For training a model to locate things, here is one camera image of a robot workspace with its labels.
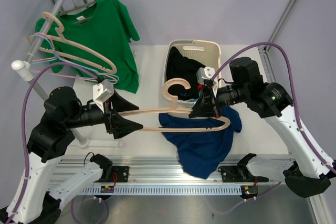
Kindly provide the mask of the beige wooden hanger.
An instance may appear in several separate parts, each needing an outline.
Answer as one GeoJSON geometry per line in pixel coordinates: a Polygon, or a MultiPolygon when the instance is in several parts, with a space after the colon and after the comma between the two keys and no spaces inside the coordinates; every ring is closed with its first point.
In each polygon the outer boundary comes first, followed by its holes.
{"type": "MultiPolygon", "coordinates": [[[[187,114],[191,113],[191,109],[187,107],[178,107],[177,101],[178,97],[176,95],[171,95],[169,93],[169,87],[173,85],[181,85],[185,89],[190,89],[190,84],[181,78],[173,78],[166,81],[162,87],[162,95],[171,102],[170,107],[168,108],[157,108],[157,109],[143,109],[143,110],[133,110],[133,111],[126,111],[120,112],[121,116],[132,116],[132,115],[140,115],[140,114],[148,114],[148,113],[180,113],[180,114],[187,114]]],[[[152,128],[152,127],[144,127],[143,131],[150,131],[150,132],[177,132],[177,133],[190,133],[190,132],[216,132],[221,131],[230,126],[230,120],[226,117],[221,116],[220,118],[216,119],[217,121],[223,122],[223,125],[218,127],[194,127],[194,128],[152,128]]]]}
{"type": "Polygon", "coordinates": [[[43,33],[35,33],[33,35],[29,36],[29,41],[31,43],[33,43],[36,39],[36,37],[41,38],[43,41],[46,41],[50,48],[44,48],[44,47],[40,47],[38,50],[45,52],[46,54],[51,54],[51,57],[47,57],[47,58],[41,58],[41,59],[37,59],[37,60],[33,60],[32,64],[37,64],[37,63],[42,63],[42,62],[51,62],[51,61],[63,61],[63,62],[68,62],[68,63],[73,63],[74,65],[77,64],[79,66],[82,67],[93,67],[93,68],[97,68],[100,70],[106,70],[106,68],[104,66],[101,66],[97,63],[91,62],[89,60],[86,59],[82,59],[80,57],[77,56],[73,56],[70,54],[66,54],[64,52],[61,51],[57,51],[55,49],[55,45],[53,40],[51,39],[51,36],[43,34],[43,33]]]}
{"type": "Polygon", "coordinates": [[[48,37],[52,41],[61,42],[63,44],[67,44],[67,45],[73,46],[75,48],[81,49],[81,50],[83,50],[83,51],[85,51],[85,52],[87,52],[87,53],[95,56],[96,58],[104,61],[110,68],[106,68],[106,67],[101,66],[101,65],[99,65],[97,63],[94,63],[92,61],[83,59],[81,57],[73,56],[71,54],[67,54],[67,53],[64,53],[64,52],[57,52],[58,55],[63,56],[65,58],[67,58],[67,59],[72,59],[72,60],[75,60],[75,61],[78,61],[78,62],[81,62],[81,63],[85,63],[87,65],[95,67],[95,68],[97,68],[99,70],[103,70],[104,72],[107,72],[107,73],[110,73],[110,74],[116,74],[117,73],[117,67],[116,67],[116,65],[111,60],[109,60],[108,58],[106,58],[105,56],[103,56],[102,54],[100,54],[100,53],[92,50],[89,47],[86,47],[86,46],[84,46],[82,44],[79,44],[77,42],[74,42],[74,41],[66,39],[64,37],[64,35],[63,35],[63,32],[64,32],[65,28],[64,28],[63,24],[61,23],[61,21],[56,16],[52,15],[49,12],[42,12],[41,16],[46,21],[52,21],[52,22],[55,22],[57,24],[57,27],[55,28],[55,31],[56,31],[56,33],[57,33],[58,36],[48,35],[48,37]]]}

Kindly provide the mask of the navy blue t shirt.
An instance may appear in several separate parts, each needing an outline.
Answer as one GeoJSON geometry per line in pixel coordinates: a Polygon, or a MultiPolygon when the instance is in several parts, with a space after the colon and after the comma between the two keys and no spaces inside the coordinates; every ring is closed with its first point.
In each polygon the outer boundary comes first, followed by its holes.
{"type": "Polygon", "coordinates": [[[222,115],[230,120],[229,127],[222,131],[162,133],[177,148],[179,162],[187,174],[208,179],[230,152],[234,134],[243,128],[242,121],[230,107],[222,108],[222,115]]]}

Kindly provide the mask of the black t shirt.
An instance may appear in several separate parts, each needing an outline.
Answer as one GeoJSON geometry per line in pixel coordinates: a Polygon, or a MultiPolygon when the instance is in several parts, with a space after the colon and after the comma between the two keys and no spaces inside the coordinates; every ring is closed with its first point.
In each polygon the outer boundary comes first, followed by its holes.
{"type": "Polygon", "coordinates": [[[182,85],[175,84],[169,87],[169,93],[178,96],[178,99],[183,101],[198,99],[199,93],[196,74],[199,68],[205,68],[205,65],[182,56],[176,47],[172,47],[167,59],[166,79],[181,78],[186,80],[191,87],[185,89],[182,85]]]}

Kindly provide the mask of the green t shirt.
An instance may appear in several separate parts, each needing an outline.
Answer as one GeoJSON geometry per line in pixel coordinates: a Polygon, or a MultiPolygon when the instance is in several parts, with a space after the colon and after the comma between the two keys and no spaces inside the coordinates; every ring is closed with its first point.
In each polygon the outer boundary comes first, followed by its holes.
{"type": "Polygon", "coordinates": [[[136,93],[139,74],[130,48],[140,36],[127,7],[119,0],[95,0],[95,4],[77,14],[58,14],[66,39],[100,53],[117,68],[115,88],[136,93]]]}

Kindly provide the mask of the beige wooden hanger front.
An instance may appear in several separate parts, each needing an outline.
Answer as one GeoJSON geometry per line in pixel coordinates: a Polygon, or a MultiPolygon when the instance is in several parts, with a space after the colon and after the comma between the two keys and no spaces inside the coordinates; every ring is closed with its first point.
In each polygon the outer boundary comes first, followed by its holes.
{"type": "Polygon", "coordinates": [[[77,56],[73,56],[70,54],[66,54],[64,52],[61,51],[57,51],[55,49],[55,45],[53,40],[51,39],[51,36],[43,34],[43,33],[35,33],[33,35],[29,36],[29,41],[31,43],[33,43],[36,39],[36,37],[41,38],[43,41],[46,41],[50,48],[44,48],[44,47],[40,47],[38,50],[45,52],[46,54],[51,54],[51,57],[47,57],[47,58],[41,58],[41,59],[37,59],[37,60],[33,60],[32,64],[37,64],[37,63],[42,63],[42,62],[51,62],[51,61],[63,61],[63,62],[68,62],[68,63],[73,63],[74,65],[77,64],[79,66],[82,67],[93,67],[93,68],[97,68],[100,70],[106,70],[106,68],[104,66],[101,66],[97,63],[91,62],[89,60],[86,59],[82,59],[80,57],[77,56]]]}

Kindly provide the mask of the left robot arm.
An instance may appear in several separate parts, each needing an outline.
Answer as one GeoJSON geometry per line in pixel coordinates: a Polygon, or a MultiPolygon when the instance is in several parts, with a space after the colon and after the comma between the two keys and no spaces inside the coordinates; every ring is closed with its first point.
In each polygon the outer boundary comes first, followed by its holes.
{"type": "Polygon", "coordinates": [[[86,186],[115,177],[113,162],[96,154],[63,184],[47,189],[56,166],[75,139],[72,129],[104,124],[107,132],[118,139],[143,128],[120,115],[138,110],[138,106],[116,92],[99,107],[96,100],[82,105],[73,88],[56,88],[44,107],[45,113],[27,143],[29,165],[11,204],[1,209],[2,223],[55,223],[64,207],[86,186]]]}

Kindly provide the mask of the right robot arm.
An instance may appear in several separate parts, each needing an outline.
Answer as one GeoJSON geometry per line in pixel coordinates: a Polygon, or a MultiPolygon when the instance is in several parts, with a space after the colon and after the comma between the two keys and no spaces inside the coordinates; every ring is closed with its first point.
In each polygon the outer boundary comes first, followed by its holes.
{"type": "Polygon", "coordinates": [[[222,116],[222,108],[245,103],[277,132],[294,160],[281,162],[250,153],[237,163],[238,176],[242,180],[252,177],[277,180],[302,198],[324,193],[335,177],[335,160],[296,117],[295,103],[288,92],[278,83],[265,82],[258,63],[249,57],[234,59],[229,67],[232,82],[221,88],[213,68],[199,68],[196,78],[202,87],[201,96],[189,117],[218,118],[222,116]]]}

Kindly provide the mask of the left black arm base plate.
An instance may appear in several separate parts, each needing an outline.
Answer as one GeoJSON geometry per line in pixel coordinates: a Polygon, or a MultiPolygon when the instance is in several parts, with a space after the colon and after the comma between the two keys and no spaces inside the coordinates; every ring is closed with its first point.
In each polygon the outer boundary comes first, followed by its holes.
{"type": "Polygon", "coordinates": [[[129,166],[113,166],[112,173],[105,180],[105,182],[113,183],[116,179],[116,183],[127,183],[129,179],[129,166]]]}

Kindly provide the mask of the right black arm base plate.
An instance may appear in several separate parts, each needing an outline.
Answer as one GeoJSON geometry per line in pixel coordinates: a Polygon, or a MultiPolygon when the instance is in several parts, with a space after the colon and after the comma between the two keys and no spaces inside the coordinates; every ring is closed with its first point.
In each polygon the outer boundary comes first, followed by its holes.
{"type": "Polygon", "coordinates": [[[254,182],[269,182],[266,177],[252,175],[247,168],[238,167],[236,165],[224,165],[217,168],[221,174],[222,182],[224,183],[254,183],[254,182]]]}

